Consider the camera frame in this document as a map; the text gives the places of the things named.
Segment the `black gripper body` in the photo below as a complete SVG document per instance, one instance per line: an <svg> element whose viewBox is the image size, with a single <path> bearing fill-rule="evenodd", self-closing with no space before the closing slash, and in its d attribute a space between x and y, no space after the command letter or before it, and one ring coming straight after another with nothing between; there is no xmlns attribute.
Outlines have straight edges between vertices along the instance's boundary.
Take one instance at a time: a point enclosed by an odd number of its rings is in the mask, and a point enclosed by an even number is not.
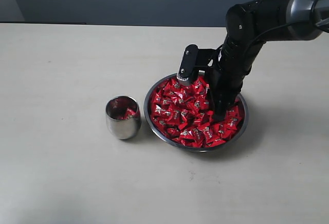
<svg viewBox="0 0 329 224"><path fill-rule="evenodd" d="M206 74L215 111L226 111L233 104L264 44L264 40L257 40L249 45L248 41L237 41L226 36L216 54L218 60Z"/></svg>

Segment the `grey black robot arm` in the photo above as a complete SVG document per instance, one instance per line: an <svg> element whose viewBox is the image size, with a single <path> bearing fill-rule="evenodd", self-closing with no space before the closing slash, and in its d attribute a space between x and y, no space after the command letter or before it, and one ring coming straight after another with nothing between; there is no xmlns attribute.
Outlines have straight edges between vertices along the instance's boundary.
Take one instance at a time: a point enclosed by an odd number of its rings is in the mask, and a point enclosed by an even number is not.
<svg viewBox="0 0 329 224"><path fill-rule="evenodd" d="M263 45L311 41L328 32L328 0L258 0L231 7L209 74L213 118L222 121Z"/></svg>

